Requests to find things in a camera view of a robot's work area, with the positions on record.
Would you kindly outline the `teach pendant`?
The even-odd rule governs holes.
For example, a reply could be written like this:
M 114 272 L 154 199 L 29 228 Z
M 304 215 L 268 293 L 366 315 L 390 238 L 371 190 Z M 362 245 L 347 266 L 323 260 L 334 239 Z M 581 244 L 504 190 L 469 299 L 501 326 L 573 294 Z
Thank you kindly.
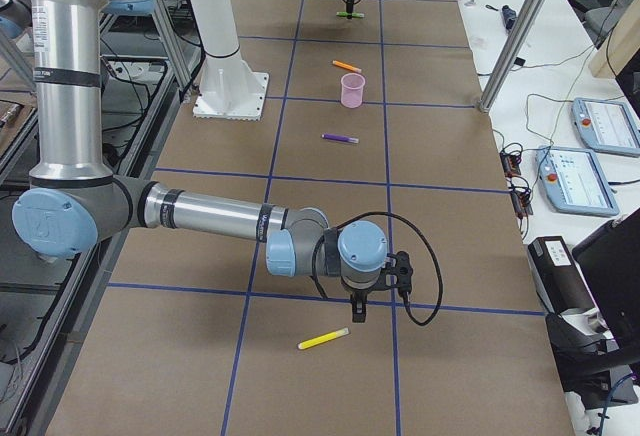
M 639 156 L 639 129 L 625 103 L 576 98 L 571 113 L 579 136 L 590 149 L 621 156 Z
M 547 199 L 558 212 L 598 217 L 619 214 L 593 150 L 542 146 L 536 150 L 535 159 Z

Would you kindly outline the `purple highlighter pen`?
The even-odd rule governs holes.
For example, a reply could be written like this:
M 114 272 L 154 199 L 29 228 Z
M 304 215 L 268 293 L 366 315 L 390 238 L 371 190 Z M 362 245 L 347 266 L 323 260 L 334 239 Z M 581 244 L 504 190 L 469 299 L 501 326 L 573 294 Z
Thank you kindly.
M 321 137 L 324 140 L 340 142 L 340 143 L 346 143 L 346 144 L 358 144 L 359 143 L 359 138 L 357 138 L 357 137 L 349 137 L 349 136 L 330 134 L 330 133 L 323 133 L 321 135 Z

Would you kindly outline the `far teach pendant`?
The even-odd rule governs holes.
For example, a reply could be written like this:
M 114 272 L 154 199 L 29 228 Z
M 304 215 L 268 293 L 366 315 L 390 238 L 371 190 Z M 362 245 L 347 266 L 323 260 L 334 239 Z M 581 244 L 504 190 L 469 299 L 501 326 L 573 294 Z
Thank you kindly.
M 639 156 L 639 129 L 625 103 L 576 98 L 571 113 L 579 136 L 590 149 L 621 156 Z

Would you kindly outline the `orange highlighter pen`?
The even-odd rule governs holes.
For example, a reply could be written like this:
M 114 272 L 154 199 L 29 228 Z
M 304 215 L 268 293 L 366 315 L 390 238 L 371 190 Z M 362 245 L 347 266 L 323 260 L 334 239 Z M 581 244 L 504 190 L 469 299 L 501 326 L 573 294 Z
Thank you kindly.
M 332 65 L 338 68 L 341 68 L 345 71 L 348 72 L 352 72 L 352 73 L 357 73 L 357 74 L 361 74 L 362 73 L 362 69 L 357 67 L 357 66 L 353 66 L 351 64 L 339 61 L 339 60 L 332 60 Z

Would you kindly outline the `pink mesh pen holder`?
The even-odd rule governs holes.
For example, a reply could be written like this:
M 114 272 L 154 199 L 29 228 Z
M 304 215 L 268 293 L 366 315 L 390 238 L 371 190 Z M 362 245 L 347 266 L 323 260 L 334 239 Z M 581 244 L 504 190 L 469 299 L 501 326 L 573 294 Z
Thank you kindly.
M 348 73 L 341 77 L 340 102 L 343 106 L 354 109 L 362 105 L 365 78 L 359 73 Z

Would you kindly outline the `near teach pendant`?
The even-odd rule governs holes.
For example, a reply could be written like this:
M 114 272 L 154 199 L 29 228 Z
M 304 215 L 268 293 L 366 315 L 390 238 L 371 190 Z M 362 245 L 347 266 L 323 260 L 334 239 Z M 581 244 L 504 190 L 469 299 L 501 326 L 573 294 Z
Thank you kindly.
M 542 146 L 536 150 L 535 159 L 547 199 L 558 212 L 598 217 L 619 214 L 593 150 Z

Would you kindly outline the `far USB hub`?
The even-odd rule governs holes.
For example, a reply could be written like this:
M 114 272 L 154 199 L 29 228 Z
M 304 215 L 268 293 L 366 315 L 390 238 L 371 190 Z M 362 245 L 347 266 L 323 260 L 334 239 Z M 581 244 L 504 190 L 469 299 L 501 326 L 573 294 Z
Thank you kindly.
M 521 152 L 520 151 L 507 152 L 502 150 L 499 153 L 499 156 L 500 156 L 501 165 L 504 170 L 504 174 L 507 178 L 512 178 L 512 177 L 521 175 L 521 170 L 520 170 Z

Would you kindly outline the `black printer box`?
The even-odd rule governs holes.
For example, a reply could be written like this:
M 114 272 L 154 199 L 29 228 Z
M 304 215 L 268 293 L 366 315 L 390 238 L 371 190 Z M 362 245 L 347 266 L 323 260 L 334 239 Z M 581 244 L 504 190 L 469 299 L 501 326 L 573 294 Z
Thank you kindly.
M 561 316 L 595 308 L 582 275 L 561 236 L 535 238 L 527 245 L 538 296 L 546 309 Z

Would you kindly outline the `aluminium frame post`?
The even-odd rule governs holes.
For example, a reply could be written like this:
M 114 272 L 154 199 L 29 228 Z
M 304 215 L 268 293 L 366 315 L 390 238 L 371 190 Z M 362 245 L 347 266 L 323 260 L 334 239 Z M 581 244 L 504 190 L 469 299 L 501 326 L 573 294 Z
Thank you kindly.
M 524 0 L 518 19 L 503 46 L 478 101 L 477 106 L 481 112 L 488 113 L 490 111 L 545 1 Z

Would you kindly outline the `usb hub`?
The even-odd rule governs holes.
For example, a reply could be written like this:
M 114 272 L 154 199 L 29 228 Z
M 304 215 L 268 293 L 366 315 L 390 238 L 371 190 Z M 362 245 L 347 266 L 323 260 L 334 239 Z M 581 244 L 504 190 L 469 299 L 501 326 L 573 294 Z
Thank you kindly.
M 507 152 L 502 150 L 499 153 L 499 156 L 500 156 L 501 165 L 504 170 L 504 174 L 507 178 L 512 178 L 512 177 L 521 175 L 521 170 L 520 170 L 521 152 L 520 151 Z
M 523 219 L 532 214 L 530 189 L 513 187 L 510 189 L 509 195 L 517 218 Z

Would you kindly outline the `green highlighter pen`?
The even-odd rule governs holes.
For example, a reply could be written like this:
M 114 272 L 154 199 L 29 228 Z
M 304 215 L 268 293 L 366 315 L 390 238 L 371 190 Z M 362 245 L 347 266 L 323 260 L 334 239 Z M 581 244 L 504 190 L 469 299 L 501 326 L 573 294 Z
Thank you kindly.
M 360 12 L 344 12 L 344 11 L 337 11 L 336 12 L 336 16 L 340 17 L 340 18 L 346 18 L 346 19 L 363 19 L 365 17 L 364 13 L 360 13 Z

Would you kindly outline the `near USB hub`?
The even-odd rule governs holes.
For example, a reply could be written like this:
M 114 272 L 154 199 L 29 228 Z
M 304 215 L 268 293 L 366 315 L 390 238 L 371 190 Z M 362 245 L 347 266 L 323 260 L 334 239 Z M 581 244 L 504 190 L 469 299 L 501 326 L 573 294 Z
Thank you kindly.
M 530 189 L 513 187 L 510 189 L 509 195 L 517 218 L 523 219 L 532 214 Z

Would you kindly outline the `yellow highlighter pen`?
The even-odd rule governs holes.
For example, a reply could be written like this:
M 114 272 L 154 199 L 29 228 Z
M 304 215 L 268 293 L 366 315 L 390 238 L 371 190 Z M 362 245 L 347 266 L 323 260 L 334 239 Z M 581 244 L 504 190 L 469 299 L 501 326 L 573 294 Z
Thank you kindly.
M 342 338 L 344 336 L 347 336 L 350 334 L 350 330 L 348 327 L 344 327 L 335 331 L 331 331 L 319 336 L 315 336 L 313 338 L 304 340 L 300 343 L 297 344 L 297 349 L 304 351 L 304 350 L 308 350 L 311 349 L 313 347 L 337 340 L 339 338 Z

